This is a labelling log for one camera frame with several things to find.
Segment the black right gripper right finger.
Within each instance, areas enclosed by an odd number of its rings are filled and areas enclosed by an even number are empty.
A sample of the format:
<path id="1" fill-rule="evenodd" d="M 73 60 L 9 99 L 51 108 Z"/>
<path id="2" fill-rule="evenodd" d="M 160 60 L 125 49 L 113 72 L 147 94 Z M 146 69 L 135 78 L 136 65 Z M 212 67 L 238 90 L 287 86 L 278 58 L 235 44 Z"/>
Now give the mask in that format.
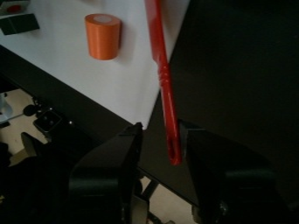
<path id="1" fill-rule="evenodd" d="M 260 154 L 190 122 L 180 122 L 180 137 L 202 224 L 299 224 Z"/>

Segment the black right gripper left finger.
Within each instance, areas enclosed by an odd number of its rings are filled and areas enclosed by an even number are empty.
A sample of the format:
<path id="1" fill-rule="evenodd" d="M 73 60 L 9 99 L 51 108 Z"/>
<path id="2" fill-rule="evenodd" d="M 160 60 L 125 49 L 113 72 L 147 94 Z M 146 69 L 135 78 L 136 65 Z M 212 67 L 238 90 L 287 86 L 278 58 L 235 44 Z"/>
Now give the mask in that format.
<path id="1" fill-rule="evenodd" d="M 146 224 L 137 162 L 143 125 L 127 127 L 76 164 L 69 176 L 68 224 Z"/>

